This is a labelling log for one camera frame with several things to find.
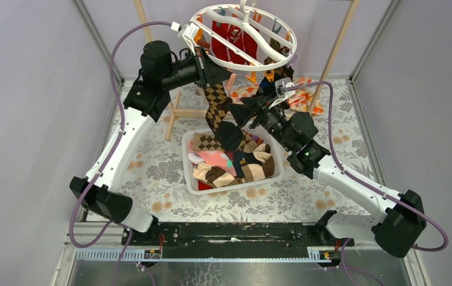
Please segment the white round sock hanger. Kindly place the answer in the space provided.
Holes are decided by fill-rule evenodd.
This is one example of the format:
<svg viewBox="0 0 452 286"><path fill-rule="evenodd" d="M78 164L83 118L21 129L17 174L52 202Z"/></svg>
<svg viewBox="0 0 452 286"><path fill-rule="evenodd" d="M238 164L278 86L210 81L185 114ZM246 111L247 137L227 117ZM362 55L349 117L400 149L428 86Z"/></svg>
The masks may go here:
<svg viewBox="0 0 452 286"><path fill-rule="evenodd" d="M180 37L199 46L225 68L264 72L288 66L296 58L297 39L281 18L255 6L255 1L216 4L193 15Z"/></svg>

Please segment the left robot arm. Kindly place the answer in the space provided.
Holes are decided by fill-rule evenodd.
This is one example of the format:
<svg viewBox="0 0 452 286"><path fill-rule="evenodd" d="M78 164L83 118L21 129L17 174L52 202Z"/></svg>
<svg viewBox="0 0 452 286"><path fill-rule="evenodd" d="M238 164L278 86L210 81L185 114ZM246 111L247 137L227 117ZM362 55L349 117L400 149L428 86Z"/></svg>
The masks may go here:
<svg viewBox="0 0 452 286"><path fill-rule="evenodd" d="M210 87L230 79L230 62L211 56L203 47L186 49L177 59L168 43L146 44L140 56L137 81L121 103L121 119L97 162L82 178L74 177L70 190L84 208L135 230L145 245L157 240L154 217L120 192L122 179L137 148L171 101L170 92L190 83Z"/></svg>

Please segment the brown beige striped sock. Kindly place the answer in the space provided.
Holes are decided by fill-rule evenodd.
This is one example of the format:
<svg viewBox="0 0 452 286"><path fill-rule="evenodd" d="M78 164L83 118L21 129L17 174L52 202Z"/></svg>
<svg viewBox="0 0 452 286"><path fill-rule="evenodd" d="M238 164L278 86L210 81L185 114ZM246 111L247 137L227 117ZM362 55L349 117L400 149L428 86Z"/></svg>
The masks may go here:
<svg viewBox="0 0 452 286"><path fill-rule="evenodd" d="M193 169L193 177L214 188L239 185L261 181L272 177L275 172L275 161L269 144L257 146L251 153L234 152L234 176L225 169L200 162Z"/></svg>

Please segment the brown yellow argyle sock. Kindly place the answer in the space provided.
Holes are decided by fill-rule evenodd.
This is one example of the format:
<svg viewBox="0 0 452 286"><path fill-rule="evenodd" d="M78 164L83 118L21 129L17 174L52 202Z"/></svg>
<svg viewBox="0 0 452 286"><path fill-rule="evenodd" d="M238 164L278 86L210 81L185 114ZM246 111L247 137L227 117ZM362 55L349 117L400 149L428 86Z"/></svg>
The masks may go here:
<svg viewBox="0 0 452 286"><path fill-rule="evenodd" d="M227 105L233 103L233 100L224 88L224 84L210 85L205 87L203 91L205 99L209 104L205 114L205 120L213 134L215 135L217 131L223 131L234 126L232 122L224 121L229 112Z"/></svg>

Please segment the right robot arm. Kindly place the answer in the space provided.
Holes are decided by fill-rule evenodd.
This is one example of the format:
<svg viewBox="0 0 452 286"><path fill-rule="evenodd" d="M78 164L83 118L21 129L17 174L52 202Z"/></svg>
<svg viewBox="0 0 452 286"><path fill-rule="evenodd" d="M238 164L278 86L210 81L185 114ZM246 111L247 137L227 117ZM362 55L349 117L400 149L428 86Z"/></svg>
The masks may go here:
<svg viewBox="0 0 452 286"><path fill-rule="evenodd" d="M375 242L382 250L403 258L426 228L420 195L376 186L374 181L347 168L331 152L314 141L318 134L309 113L296 112L287 118L284 109L269 107L264 97L242 98L241 104L227 104L236 123L251 129L262 126L290 152L287 161L297 173L341 192L364 208L367 215L328 211L315 229L316 240L331 245L339 239Z"/></svg>

